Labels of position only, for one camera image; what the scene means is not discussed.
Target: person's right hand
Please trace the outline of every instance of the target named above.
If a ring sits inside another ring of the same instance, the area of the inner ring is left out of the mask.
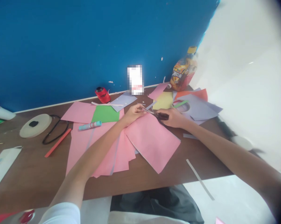
[[[187,121],[187,118],[184,117],[176,108],[159,109],[157,113],[168,114],[169,119],[161,120],[161,122],[173,128],[182,128]]]

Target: red pencil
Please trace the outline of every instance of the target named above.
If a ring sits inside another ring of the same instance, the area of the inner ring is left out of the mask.
[[[50,154],[56,149],[56,147],[58,147],[58,145],[62,142],[62,140],[64,140],[64,138],[67,136],[67,134],[69,134],[71,131],[71,129],[69,128],[65,134],[63,134],[62,137],[60,137],[60,139],[57,141],[57,143],[54,144],[54,146],[48,151],[48,153],[46,153],[45,158],[47,158],[48,156],[50,156]]]

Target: green paper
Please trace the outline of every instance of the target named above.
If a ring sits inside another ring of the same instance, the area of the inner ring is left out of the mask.
[[[185,100],[185,101],[183,101],[181,103],[176,104],[175,106],[173,106],[173,108],[177,108],[177,107],[179,107],[179,106],[181,106],[181,105],[183,105],[183,104],[185,104],[187,102],[188,102],[188,100]]]
[[[119,118],[120,112],[116,112],[111,106],[96,106],[92,122],[116,122]]]

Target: red thread spool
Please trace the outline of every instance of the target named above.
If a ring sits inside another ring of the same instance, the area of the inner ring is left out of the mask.
[[[98,87],[95,90],[96,95],[98,96],[101,103],[108,103],[110,102],[110,96],[104,87]]]

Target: person's left hand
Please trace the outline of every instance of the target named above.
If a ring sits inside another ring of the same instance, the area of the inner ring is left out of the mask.
[[[145,107],[142,104],[131,106],[120,121],[124,122],[125,127],[129,126],[133,121],[147,113],[143,109],[145,109]]]

